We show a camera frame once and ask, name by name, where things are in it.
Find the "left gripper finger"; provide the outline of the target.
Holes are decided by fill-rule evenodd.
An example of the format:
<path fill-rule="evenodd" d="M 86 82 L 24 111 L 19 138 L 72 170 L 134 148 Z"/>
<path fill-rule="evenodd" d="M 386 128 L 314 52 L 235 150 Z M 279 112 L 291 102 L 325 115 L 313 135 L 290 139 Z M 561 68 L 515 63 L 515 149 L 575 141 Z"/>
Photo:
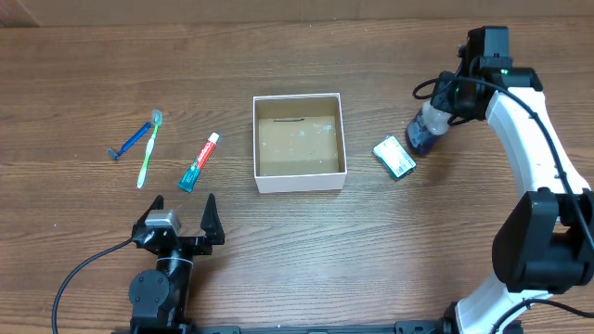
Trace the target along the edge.
<path fill-rule="evenodd" d="M 205 232 L 205 239 L 211 245 L 224 245 L 226 234 L 222 227 L 215 196 L 211 193 L 205 205 L 205 209 L 200 222 L 200 228 Z"/>
<path fill-rule="evenodd" d="M 162 210 L 164 207 L 164 197 L 163 195 L 158 195 L 155 200 L 150 204 L 148 209 L 140 216 L 140 218 L 136 221 L 135 226 L 141 226 L 145 224 L 145 221 L 148 215 L 154 210 Z"/>

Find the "red green toothpaste tube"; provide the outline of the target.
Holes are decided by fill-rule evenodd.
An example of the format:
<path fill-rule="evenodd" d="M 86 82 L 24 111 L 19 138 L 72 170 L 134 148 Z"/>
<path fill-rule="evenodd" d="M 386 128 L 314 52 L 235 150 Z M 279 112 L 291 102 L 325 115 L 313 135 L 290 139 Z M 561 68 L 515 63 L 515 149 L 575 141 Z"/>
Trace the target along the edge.
<path fill-rule="evenodd" d="M 207 139 L 204 146 L 201 148 L 200 152 L 191 163 L 189 168 L 187 169 L 184 176 L 181 178 L 180 182 L 178 183 L 178 187 L 188 193 L 191 193 L 196 182 L 198 181 L 202 170 L 208 159 L 213 154 L 220 135 L 218 133 L 211 133 L 209 138 Z"/>

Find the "clear pump soap bottle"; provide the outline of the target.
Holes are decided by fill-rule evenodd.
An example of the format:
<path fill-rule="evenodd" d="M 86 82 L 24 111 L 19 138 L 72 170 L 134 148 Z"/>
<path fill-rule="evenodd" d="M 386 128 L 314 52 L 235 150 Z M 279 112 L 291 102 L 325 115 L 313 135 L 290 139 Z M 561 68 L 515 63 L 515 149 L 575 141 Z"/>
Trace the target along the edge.
<path fill-rule="evenodd" d="M 429 101 L 424 102 L 406 128 L 406 141 L 411 151 L 417 156 L 426 156 L 448 131 L 449 119 L 449 113 L 434 108 Z"/>

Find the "green soap bar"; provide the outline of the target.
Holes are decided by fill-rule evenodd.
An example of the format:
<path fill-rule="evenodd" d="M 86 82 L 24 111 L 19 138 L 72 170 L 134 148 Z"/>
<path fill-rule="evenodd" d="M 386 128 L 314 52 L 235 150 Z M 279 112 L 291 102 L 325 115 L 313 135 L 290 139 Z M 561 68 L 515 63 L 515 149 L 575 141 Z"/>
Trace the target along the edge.
<path fill-rule="evenodd" d="M 416 162 L 393 135 L 383 139 L 372 149 L 372 152 L 395 180 L 413 173 L 417 167 Z"/>

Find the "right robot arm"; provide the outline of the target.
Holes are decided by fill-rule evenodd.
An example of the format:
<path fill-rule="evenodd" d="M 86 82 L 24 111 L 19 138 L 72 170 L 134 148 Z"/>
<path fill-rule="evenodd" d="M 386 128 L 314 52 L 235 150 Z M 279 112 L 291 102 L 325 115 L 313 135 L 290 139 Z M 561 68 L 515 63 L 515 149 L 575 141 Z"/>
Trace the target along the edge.
<path fill-rule="evenodd" d="M 433 333 L 521 333 L 534 304 L 593 278 L 593 191 L 562 147 L 531 68 L 444 71 L 432 81 L 434 108 L 485 120 L 499 138 L 519 201 L 497 232 L 492 274 L 452 303 Z"/>

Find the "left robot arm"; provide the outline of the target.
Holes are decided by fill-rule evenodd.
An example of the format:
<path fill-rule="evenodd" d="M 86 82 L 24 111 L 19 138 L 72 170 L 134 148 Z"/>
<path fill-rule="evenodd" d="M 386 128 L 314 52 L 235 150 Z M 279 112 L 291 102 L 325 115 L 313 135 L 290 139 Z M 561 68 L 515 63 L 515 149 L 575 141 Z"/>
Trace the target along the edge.
<path fill-rule="evenodd" d="M 129 287 L 133 305 L 132 333 L 197 333 L 195 322 L 186 317 L 193 258 L 210 255 L 214 245 L 225 243 L 225 232 L 211 194 L 200 222 L 203 236 L 179 234 L 181 222 L 173 210 L 164 209 L 159 195 L 138 219 L 132 241 L 139 249 L 157 256 L 156 267 L 139 273 Z"/>

